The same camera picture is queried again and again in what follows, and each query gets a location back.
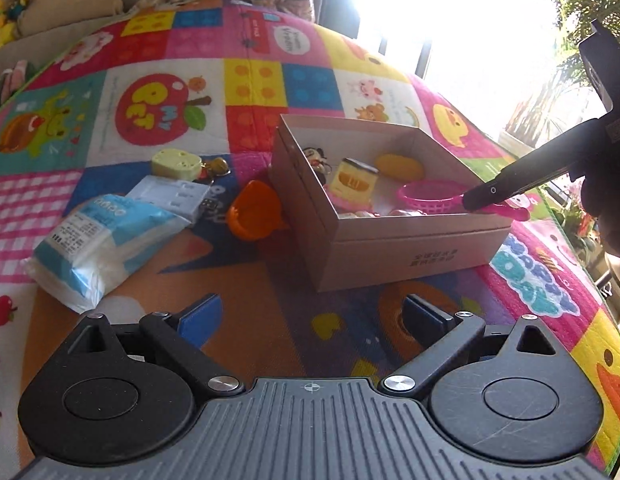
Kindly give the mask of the yellow lemon toy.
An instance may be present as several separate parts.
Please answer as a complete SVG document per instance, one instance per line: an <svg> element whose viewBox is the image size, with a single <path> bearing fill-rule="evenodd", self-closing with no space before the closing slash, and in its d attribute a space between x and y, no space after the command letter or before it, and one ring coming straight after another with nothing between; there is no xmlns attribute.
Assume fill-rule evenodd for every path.
<svg viewBox="0 0 620 480"><path fill-rule="evenodd" d="M383 176L403 183L421 181L425 177L425 169L418 160L399 154L380 155L374 166Z"/></svg>

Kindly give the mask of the beige sofa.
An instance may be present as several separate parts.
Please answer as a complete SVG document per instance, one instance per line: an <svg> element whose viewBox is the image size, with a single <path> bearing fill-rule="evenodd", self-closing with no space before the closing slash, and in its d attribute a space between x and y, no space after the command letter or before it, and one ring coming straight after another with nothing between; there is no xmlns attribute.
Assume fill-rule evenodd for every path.
<svg viewBox="0 0 620 480"><path fill-rule="evenodd" d="M124 14L119 14L96 18L16 39L0 49L0 73L7 68L13 68L21 60L31 63L40 70L92 32L106 25L118 23L125 17Z"/></svg>

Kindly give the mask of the pink cardboard box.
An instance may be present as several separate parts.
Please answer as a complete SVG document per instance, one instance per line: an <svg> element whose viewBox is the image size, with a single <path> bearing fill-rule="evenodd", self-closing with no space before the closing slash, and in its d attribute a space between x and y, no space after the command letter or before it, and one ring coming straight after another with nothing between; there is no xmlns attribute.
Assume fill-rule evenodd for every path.
<svg viewBox="0 0 620 480"><path fill-rule="evenodd" d="M386 122L284 115L270 180L319 292L386 284L488 263L511 229L496 214L409 216L399 181L381 176L368 218L343 217L304 154L319 148L332 168L346 158L371 165L380 155L421 162L426 177L467 188L479 178L422 130Z"/></svg>

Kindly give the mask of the colourful cartoon play mat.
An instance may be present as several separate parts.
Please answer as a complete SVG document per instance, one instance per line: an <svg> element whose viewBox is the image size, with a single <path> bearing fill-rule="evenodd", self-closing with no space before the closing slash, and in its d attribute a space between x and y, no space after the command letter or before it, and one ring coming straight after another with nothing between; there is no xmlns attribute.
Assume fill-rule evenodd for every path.
<svg viewBox="0 0 620 480"><path fill-rule="evenodd" d="M541 196L485 266L319 294L290 231L238 240L225 214L267 177L284 114L392 122L425 133L481 179L511 156L421 79L302 18L233 0L144 11L87 36L0 111L0 479L31 460L20 433L22 390L77 315L22 272L22 260L73 209L126 194L163 148L231 167L195 226L179 233L103 300L119 323L181 310L216 294L205 350L240 378L380 379L417 352L402 298L469 310L490 324L539 315L594 381L603 427L590 461L620 456L620 333Z"/></svg>

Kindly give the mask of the orange plastic toy cup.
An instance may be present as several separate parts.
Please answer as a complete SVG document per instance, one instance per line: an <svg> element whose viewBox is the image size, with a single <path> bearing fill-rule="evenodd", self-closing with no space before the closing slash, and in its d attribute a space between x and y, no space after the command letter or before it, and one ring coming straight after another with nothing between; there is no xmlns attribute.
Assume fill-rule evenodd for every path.
<svg viewBox="0 0 620 480"><path fill-rule="evenodd" d="M278 193L260 180L249 181L225 216L231 233L244 242L264 240L275 231L288 230Z"/></svg>

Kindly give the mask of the pink plastic toy basket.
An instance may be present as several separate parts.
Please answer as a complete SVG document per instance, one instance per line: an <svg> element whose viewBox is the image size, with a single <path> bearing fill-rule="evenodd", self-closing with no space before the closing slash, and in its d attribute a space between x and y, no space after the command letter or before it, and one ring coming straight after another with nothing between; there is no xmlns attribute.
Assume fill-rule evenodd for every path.
<svg viewBox="0 0 620 480"><path fill-rule="evenodd" d="M424 214L469 214L462 202L467 186L450 180L419 180L404 184L397 196L406 206ZM525 208L513 207L508 203L480 208L478 214L497 214L516 221L528 221L530 213Z"/></svg>

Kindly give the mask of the black haired doll figurine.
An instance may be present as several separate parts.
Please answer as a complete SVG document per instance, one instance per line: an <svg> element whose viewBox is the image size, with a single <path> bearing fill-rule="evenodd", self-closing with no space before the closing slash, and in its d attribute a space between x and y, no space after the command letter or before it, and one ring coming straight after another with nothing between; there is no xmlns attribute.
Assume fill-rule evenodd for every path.
<svg viewBox="0 0 620 480"><path fill-rule="evenodd" d="M304 148L302 151L320 183L326 185L332 166L327 162L322 148Z"/></svg>

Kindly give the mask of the small brown figurine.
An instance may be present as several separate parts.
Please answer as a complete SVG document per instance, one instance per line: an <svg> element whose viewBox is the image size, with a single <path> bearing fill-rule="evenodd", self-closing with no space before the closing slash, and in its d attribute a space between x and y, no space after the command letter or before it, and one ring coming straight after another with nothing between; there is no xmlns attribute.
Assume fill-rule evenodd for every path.
<svg viewBox="0 0 620 480"><path fill-rule="evenodd" d="M230 173L231 167L223 157L202 161L202 172L200 176L204 180L216 180L228 176Z"/></svg>

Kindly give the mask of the white plastic power adapter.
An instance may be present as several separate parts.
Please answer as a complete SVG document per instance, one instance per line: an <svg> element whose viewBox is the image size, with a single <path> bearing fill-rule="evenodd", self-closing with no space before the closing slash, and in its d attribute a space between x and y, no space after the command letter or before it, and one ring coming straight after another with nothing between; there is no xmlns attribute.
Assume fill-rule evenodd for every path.
<svg viewBox="0 0 620 480"><path fill-rule="evenodd" d="M202 203L209 190L206 184L146 176L127 197L170 211L194 224L202 214Z"/></svg>

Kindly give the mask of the pink white plush toy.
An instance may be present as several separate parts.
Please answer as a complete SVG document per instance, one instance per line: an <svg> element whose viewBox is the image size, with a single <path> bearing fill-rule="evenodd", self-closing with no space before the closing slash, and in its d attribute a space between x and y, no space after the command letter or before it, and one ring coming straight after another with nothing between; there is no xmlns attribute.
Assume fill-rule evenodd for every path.
<svg viewBox="0 0 620 480"><path fill-rule="evenodd" d="M0 75L0 107L32 77L32 64L26 60L18 61Z"/></svg>

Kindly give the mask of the yellow toy jar black lid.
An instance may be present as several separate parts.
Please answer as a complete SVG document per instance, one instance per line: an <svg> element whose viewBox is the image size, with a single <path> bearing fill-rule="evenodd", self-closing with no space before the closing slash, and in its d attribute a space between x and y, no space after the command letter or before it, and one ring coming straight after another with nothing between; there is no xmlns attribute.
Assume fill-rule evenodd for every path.
<svg viewBox="0 0 620 480"><path fill-rule="evenodd" d="M378 170L353 158L343 158L332 177L324 186L327 197L337 209L357 212L372 211L372 196L378 179Z"/></svg>

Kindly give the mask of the pale yellow cheese toy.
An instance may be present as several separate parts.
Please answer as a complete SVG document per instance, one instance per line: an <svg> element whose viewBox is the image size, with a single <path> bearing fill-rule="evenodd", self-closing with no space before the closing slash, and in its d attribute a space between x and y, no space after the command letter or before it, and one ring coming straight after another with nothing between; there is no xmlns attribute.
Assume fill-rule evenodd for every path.
<svg viewBox="0 0 620 480"><path fill-rule="evenodd" d="M178 148L164 148L150 159L150 173L156 177L195 181L203 170L202 159Z"/></svg>

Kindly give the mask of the blue white tissue pack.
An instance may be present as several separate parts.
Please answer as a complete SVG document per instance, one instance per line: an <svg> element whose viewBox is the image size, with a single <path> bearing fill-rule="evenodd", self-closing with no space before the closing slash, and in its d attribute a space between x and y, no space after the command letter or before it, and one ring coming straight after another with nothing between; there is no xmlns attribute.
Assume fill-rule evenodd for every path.
<svg viewBox="0 0 620 480"><path fill-rule="evenodd" d="M61 304L83 314L189 225L178 214L127 196L98 196L52 229L24 269Z"/></svg>

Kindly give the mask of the potted palm plant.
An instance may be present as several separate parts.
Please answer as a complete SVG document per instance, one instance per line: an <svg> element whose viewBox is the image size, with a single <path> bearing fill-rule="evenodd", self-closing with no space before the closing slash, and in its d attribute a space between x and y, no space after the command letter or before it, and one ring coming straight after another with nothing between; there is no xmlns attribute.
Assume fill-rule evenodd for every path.
<svg viewBox="0 0 620 480"><path fill-rule="evenodd" d="M536 148L558 136L563 129L581 122L594 107L578 44L599 21L620 43L620 0L552 0L555 6L555 68L539 91L520 102L505 132L517 141Z"/></svg>

